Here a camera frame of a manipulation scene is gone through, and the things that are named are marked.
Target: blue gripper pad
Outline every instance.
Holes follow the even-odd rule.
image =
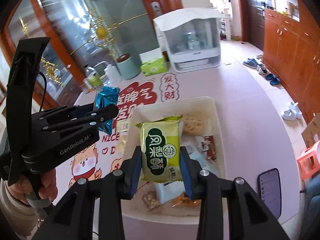
[[[180,172],[183,179],[184,188],[186,190],[186,194],[191,199],[192,196],[192,184],[191,184],[191,177],[187,167],[187,163],[183,157],[182,150],[180,148]]]
[[[142,163],[141,163],[142,154],[141,154],[140,147],[139,147],[139,150],[136,148],[134,154],[137,154],[137,159],[136,159],[134,170],[131,176],[131,188],[129,193],[131,198],[133,198],[134,194],[137,192],[137,187],[138,187],[141,168],[142,168]]]

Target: brown lid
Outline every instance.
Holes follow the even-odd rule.
[[[129,54],[129,53],[123,54],[123,55],[121,55],[119,58],[117,58],[117,62],[118,62],[118,63],[124,62],[124,61],[127,60],[129,57],[130,57],[130,54]]]

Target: black cable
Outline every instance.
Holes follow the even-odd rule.
[[[44,92],[43,92],[43,97],[42,97],[42,103],[41,103],[40,110],[39,110],[39,112],[41,112],[42,106],[44,103],[45,92],[47,91],[47,79],[45,78],[45,75],[41,71],[39,72],[39,74],[43,77],[43,80],[44,80]]]

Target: red scarf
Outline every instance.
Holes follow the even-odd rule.
[[[92,174],[94,174],[95,170],[96,170],[96,168],[93,167],[91,170],[87,171],[86,173],[81,174],[81,175],[77,175],[77,176],[73,176],[73,178],[75,180],[78,180],[79,178],[89,179],[92,176]]]

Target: blue shoe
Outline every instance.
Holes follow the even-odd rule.
[[[245,61],[242,64],[250,68],[257,68],[258,66],[258,64],[254,63],[252,60]]]
[[[255,58],[248,58],[248,60],[252,60],[255,64],[259,65],[260,63],[258,61],[256,61]]]
[[[273,85],[273,86],[279,85],[280,81],[281,81],[280,78],[274,77],[273,79],[271,79],[270,85]]]
[[[271,80],[273,78],[276,78],[276,76],[271,74],[271,73],[268,76],[265,77],[266,80]]]

